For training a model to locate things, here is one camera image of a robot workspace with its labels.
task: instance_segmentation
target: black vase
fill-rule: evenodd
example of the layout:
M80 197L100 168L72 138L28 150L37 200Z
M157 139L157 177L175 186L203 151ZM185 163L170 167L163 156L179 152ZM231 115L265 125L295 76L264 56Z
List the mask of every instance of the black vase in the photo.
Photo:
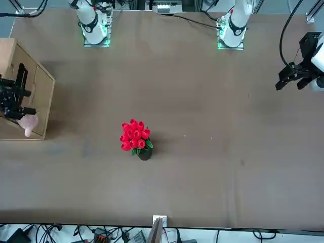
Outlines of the black vase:
M149 158L151 158L152 154L153 154L153 149L148 147L147 150L141 149L140 154L138 155L138 157L141 160L148 160Z

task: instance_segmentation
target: table surface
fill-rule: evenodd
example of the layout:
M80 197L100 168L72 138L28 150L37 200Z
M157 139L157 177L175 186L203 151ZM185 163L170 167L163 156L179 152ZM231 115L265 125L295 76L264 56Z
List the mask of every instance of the table surface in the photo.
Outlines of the table surface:
M321 228L324 96L275 90L287 17L251 16L244 51L219 51L215 30L152 12L121 12L111 47L97 49L83 47L73 10L17 19L12 37L56 86L46 140L0 142L2 220ZM287 60L311 30L292 19ZM152 131L149 161L120 148L131 118Z

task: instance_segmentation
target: electronic device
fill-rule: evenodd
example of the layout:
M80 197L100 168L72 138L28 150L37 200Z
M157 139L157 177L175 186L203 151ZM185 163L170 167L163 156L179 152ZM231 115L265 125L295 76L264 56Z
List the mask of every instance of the electronic device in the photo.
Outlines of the electronic device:
M152 10L158 14L176 14L182 12L182 0L146 0L145 10Z
M21 228L18 228L6 241L6 243L30 243L31 240L28 237L30 230L34 225L31 225L28 229L23 231Z

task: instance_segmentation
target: red tulip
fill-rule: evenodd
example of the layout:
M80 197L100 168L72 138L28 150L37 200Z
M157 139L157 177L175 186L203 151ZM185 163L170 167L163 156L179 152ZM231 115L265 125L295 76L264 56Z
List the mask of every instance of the red tulip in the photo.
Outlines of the red tulip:
M128 140L129 140L129 136L126 133L124 133L120 136L121 142L127 142Z
M140 130L140 131L143 130L144 129L144 122L139 121L138 124L137 124L137 129Z
M137 129L137 122L135 119L130 120L130 126L133 130Z
M144 148L145 147L145 141L143 139L139 139L137 143L138 143L137 146L139 148Z
M125 151L128 151L131 149L131 146L130 146L130 143L127 141L127 142L124 142L122 145L121 145L121 148Z
M141 138L141 132L138 130L135 130L134 132L134 138L136 138L137 140L139 140Z
M131 147L131 148L137 148L137 139L133 138L133 139L130 141L130 147Z
M127 132L131 129L131 126L128 123L123 123L121 126L123 127L124 132Z
M126 134L129 137L129 139L133 139L134 138L134 133L133 133L132 130L127 130Z
M150 129L148 129L148 128L144 129L142 131L142 138L143 139L148 139L148 137L150 136L150 133L151 133Z

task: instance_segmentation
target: white floor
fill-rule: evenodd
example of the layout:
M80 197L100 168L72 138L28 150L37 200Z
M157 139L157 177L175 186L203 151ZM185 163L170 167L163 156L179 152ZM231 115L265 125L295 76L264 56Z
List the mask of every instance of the white floor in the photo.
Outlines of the white floor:
M2 228L0 228L0 240L6 241L18 228L24 228L26 227L26 224L11 224L6 225ZM29 233L29 237L31 239L31 242L35 241L35 234L36 229L38 225L35 225L33 229ZM69 242L75 242L80 240L80 236L73 236L75 225L63 225L63 228L61 231L53 230L51 233L52 238L56 241L56 243L69 243ZM140 230L143 231L145 238L147 239L150 233L150 228L134 228L132 229L130 233L130 238L132 238L134 235L136 235ZM166 233L168 235L168 239L165 236L165 233L162 236L162 243L172 243L177 240L177 233L176 229L174 228L165 228ZM198 243L215 243L216 242L216 236L218 230L203 230L203 229L179 229L181 239L189 240L189 239L195 239ZM83 240L92 240L93 234L88 228L85 226L82 226L80 228L81 236ZM38 232L38 242L43 235L44 231L42 228L40 228ZM271 233L262 233L263 237L271 237L273 234ZM228 230L221 230L218 237L218 243L223 242L233 242L233 243L258 243L260 242L259 239L255 238L252 232L241 232L241 231L228 231ZM277 236L272 240L266 240L265 242L270 243L286 243L286 242L293 242L293 243L320 243L324 242L324 236L312 236L312 235L296 235L296 234L277 234Z

